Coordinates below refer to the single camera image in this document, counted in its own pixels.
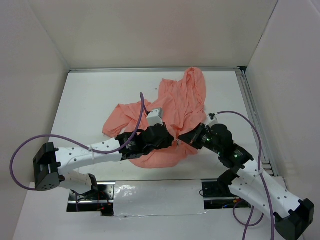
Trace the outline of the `pink zip jacket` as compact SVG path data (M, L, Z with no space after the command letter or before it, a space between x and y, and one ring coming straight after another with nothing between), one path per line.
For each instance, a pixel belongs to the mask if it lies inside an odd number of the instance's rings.
M206 82L203 72L197 67L190 67L184 72L180 81L163 79L159 85L158 98L153 103L144 101L147 110L162 108L162 120L174 138L185 134L207 118L205 100L207 96ZM132 132L138 125L141 103L118 104L107 121L102 133L114 138L121 131ZM133 159L132 164L144 169L171 168L181 160L198 151L191 146L179 142L172 146L154 150L150 154Z

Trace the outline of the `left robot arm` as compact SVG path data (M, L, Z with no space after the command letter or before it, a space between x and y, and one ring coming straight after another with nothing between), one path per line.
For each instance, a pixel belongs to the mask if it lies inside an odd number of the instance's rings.
M35 190L44 192L61 187L92 200L99 193L96 177L79 173L77 169L139 159L154 150L167 149L173 141L166 125L156 124L84 147L55 147L53 142L45 143L33 158Z

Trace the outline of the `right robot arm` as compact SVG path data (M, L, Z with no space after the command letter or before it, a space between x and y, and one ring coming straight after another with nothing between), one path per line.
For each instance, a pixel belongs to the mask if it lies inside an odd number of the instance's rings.
M299 239L313 222L315 205L290 193L259 168L258 161L234 142L225 125L208 127L201 123L180 135L179 140L197 150L206 148L218 154L219 161L228 169L217 180L220 194L233 194L257 208L274 221L275 230L284 239Z

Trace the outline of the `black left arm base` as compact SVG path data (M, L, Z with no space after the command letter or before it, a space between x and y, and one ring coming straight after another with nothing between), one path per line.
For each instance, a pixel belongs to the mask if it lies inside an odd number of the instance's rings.
M104 217L114 216L115 181L98 181L97 190L78 194L70 191L67 213L97 212Z

